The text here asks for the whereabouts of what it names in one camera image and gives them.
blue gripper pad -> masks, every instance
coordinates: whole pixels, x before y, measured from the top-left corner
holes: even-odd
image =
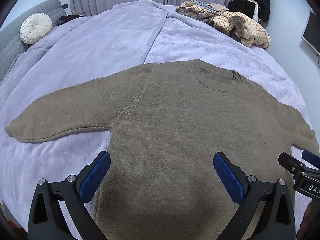
[[[91,169],[88,176],[84,179],[79,189],[79,200],[82,204],[88,203],[91,201],[93,195],[97,191],[102,179],[110,168],[111,158],[108,152],[100,153],[102,157],[98,160],[98,162],[93,165],[95,160],[92,162],[92,166],[88,165]]]
[[[219,153],[216,153],[213,157],[213,167],[226,188],[231,200],[234,203],[242,205],[244,201],[243,186]]]
[[[311,165],[315,166],[320,170],[320,157],[317,155],[314,155],[311,152],[303,151],[302,152],[302,159],[304,159],[306,162],[310,163]]]

metal screw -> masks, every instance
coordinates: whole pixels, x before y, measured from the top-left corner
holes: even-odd
[[[45,183],[45,179],[39,179],[38,184],[43,185]]]
[[[285,180],[284,179],[279,179],[279,184],[284,186],[285,185]]]
[[[255,176],[249,176],[249,177],[248,177],[248,180],[249,180],[250,182],[256,182],[256,181],[257,181],[257,178],[256,178]]]
[[[67,180],[68,180],[69,182],[73,182],[75,179],[76,179],[76,176],[75,176],[75,175],[70,175],[70,176],[67,178]]]

brown sweater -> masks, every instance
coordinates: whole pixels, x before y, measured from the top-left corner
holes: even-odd
[[[247,175],[283,178],[291,189],[279,154],[290,145],[318,153],[299,111],[198,59],[139,65],[53,92],[6,132],[43,142],[103,129],[112,131],[112,166],[95,217],[110,240],[215,239],[238,207],[212,167],[218,151]]]

round white pillow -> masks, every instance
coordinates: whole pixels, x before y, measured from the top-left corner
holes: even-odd
[[[52,21],[44,13],[30,15],[21,25],[20,39],[26,44],[34,44],[52,30]]]

gray quilted headboard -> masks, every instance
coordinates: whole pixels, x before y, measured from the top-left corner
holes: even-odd
[[[25,52],[29,47],[20,40],[20,27],[25,19],[37,12],[47,14],[51,18],[53,26],[57,26],[57,19],[66,15],[59,0],[47,0],[21,14],[3,28],[0,31],[0,81],[9,70],[15,57]]]

